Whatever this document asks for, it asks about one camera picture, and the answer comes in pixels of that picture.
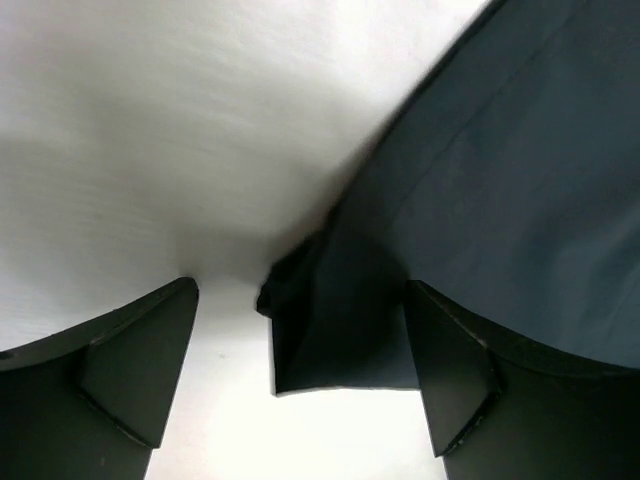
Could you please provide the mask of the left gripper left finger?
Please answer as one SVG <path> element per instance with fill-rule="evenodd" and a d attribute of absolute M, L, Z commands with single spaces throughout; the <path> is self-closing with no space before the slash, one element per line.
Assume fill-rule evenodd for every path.
<path fill-rule="evenodd" d="M 161 445 L 199 289 L 178 278 L 1 354 L 4 479 L 142 479 Z"/>

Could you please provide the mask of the dark navy shorts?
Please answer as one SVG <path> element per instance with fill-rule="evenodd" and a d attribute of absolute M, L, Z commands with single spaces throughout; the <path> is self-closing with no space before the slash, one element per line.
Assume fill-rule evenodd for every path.
<path fill-rule="evenodd" d="M 257 311 L 274 390 L 413 389 L 419 280 L 586 358 L 639 364 L 639 5 L 492 1 Z"/>

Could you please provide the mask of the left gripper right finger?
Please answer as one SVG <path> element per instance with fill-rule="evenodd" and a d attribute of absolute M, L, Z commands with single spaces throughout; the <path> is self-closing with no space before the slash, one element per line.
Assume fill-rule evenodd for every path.
<path fill-rule="evenodd" d="M 637 370 L 531 340 L 420 281 L 406 284 L 403 307 L 449 478 L 638 478 Z"/>

